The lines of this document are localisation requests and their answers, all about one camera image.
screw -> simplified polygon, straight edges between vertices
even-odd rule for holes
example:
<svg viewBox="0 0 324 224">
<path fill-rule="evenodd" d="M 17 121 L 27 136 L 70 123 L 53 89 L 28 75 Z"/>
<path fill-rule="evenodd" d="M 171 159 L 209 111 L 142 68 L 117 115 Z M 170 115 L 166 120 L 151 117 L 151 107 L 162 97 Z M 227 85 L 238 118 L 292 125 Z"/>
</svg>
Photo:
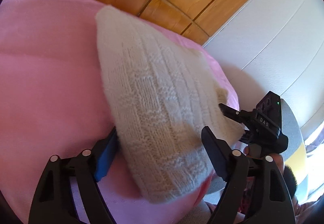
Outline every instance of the screw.
<svg viewBox="0 0 324 224">
<path fill-rule="evenodd" d="M 82 152 L 82 155 L 83 155 L 83 156 L 89 156 L 89 155 L 91 155 L 91 150 L 89 150 L 89 149 L 84 150 L 84 151 Z"/>
<path fill-rule="evenodd" d="M 270 163 L 273 161 L 273 158 L 271 156 L 266 156 L 265 159 Z"/>
<path fill-rule="evenodd" d="M 232 151 L 233 156 L 241 156 L 241 152 L 239 150 Z"/>
<path fill-rule="evenodd" d="M 50 161 L 55 162 L 58 158 L 59 157 L 57 155 L 53 155 L 53 156 L 51 156 Z"/>
</svg>

finger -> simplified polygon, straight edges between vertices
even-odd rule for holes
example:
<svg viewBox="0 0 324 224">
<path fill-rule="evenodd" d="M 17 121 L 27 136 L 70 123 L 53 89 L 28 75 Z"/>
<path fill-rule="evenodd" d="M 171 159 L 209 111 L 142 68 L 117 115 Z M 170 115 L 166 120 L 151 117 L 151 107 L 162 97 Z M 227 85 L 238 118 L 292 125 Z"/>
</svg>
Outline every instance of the finger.
<svg viewBox="0 0 324 224">
<path fill-rule="evenodd" d="M 244 149 L 243 149 L 243 153 L 244 153 L 245 155 L 248 155 L 249 152 L 250 152 L 249 147 L 248 147 L 248 146 L 244 147 Z"/>
<path fill-rule="evenodd" d="M 276 163 L 277 167 L 279 168 L 279 171 L 281 174 L 283 174 L 285 170 L 285 161 L 284 158 L 279 154 L 269 154 L 273 158 L 273 161 Z"/>
</svg>

pink pillow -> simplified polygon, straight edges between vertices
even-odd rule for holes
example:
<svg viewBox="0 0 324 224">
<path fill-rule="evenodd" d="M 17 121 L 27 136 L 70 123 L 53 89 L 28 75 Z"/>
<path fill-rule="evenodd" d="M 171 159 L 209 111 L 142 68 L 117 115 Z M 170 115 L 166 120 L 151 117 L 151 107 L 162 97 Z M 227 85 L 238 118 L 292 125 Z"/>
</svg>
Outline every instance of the pink pillow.
<svg viewBox="0 0 324 224">
<path fill-rule="evenodd" d="M 77 155 L 106 137 L 113 118 L 101 87 L 94 0 L 4 0 L 0 6 L 0 190 L 24 222 L 49 157 Z M 201 50 L 219 84 L 238 98 L 219 64 L 201 46 L 152 25 L 184 47 Z M 152 205 L 132 180 L 122 154 L 99 182 L 118 224 L 176 223 L 205 195 L 201 187 L 175 202 Z M 74 190 L 80 219 L 87 222 Z"/>
</svg>

white knitted sock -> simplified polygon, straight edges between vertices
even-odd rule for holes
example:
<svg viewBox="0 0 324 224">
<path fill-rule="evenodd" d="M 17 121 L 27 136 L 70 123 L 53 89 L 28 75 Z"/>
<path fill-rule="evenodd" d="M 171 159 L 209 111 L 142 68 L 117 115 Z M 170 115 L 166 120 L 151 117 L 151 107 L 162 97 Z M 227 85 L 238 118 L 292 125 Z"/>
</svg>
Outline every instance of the white knitted sock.
<svg viewBox="0 0 324 224">
<path fill-rule="evenodd" d="M 194 191 L 213 169 L 202 128 L 230 145 L 243 133 L 218 107 L 226 92 L 201 52 L 111 6 L 96 20 L 104 92 L 142 195 L 162 203 Z"/>
</svg>

pink blanket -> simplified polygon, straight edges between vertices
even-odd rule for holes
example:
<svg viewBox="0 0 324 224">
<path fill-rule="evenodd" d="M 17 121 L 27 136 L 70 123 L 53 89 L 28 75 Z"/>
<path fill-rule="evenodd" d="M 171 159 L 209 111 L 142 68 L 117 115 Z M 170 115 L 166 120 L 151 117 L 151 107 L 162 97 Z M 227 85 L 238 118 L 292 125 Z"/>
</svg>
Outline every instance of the pink blanket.
<svg viewBox="0 0 324 224">
<path fill-rule="evenodd" d="M 49 157 L 77 155 L 113 127 L 101 88 L 94 0 L 4 0 L 0 6 L 0 190 L 24 222 Z M 152 25 L 169 39 L 204 51 L 178 34 Z M 219 64 L 204 51 L 215 78 L 238 98 Z M 164 205 L 145 201 L 122 154 L 100 183 L 118 224 L 176 223 L 203 198 L 210 183 Z M 80 219 L 87 222 L 76 186 Z"/>
</svg>

